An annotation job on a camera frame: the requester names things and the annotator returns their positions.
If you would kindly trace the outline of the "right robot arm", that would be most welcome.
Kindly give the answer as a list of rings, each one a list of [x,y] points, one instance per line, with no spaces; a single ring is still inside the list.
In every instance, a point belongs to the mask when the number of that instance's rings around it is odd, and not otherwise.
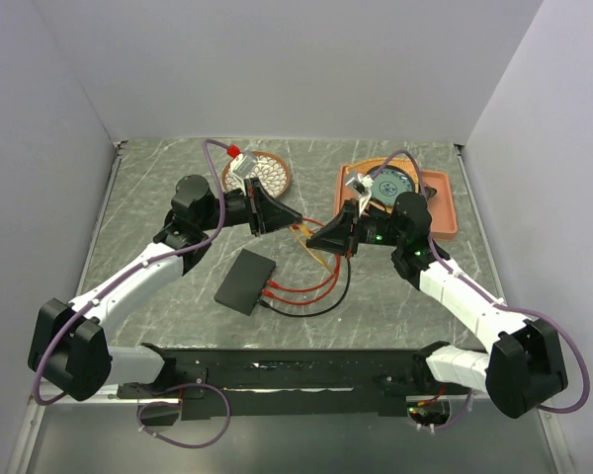
[[[431,394],[445,383],[478,390],[501,413],[517,419],[568,386],[557,330],[522,310],[509,311],[476,286],[430,235],[432,216],[420,194],[399,195],[390,214],[361,215],[351,198],[310,236],[307,247],[340,256],[359,245],[392,247],[398,275],[447,308],[481,342],[480,352],[436,343],[418,354],[412,381]]]

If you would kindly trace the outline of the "black network switch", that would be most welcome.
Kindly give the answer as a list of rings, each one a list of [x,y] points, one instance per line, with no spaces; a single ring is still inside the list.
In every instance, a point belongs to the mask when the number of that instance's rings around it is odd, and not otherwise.
[[[213,300],[250,316],[275,268],[275,261],[246,249],[241,250]]]

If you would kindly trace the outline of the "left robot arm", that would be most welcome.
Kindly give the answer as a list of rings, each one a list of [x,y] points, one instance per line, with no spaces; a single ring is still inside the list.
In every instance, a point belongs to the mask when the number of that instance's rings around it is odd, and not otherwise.
[[[229,193],[211,190],[199,175],[182,178],[163,227],[137,258],[70,302],[53,298],[40,309],[28,357],[35,400],[46,402],[38,389],[43,380],[77,401],[103,386],[131,383],[155,397],[168,395],[176,372],[164,352],[151,345],[113,347],[109,337],[133,310],[197,265],[223,227],[246,224],[259,236],[301,222],[299,212],[256,178]]]

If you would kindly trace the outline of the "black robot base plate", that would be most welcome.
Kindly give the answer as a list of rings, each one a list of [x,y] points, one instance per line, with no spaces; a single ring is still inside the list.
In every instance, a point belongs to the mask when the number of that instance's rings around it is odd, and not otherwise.
[[[466,392],[433,379],[408,350],[167,349],[163,355],[165,372],[156,382],[126,382],[117,394],[180,402],[184,421],[220,416],[225,403],[233,416],[403,417],[410,397]]]

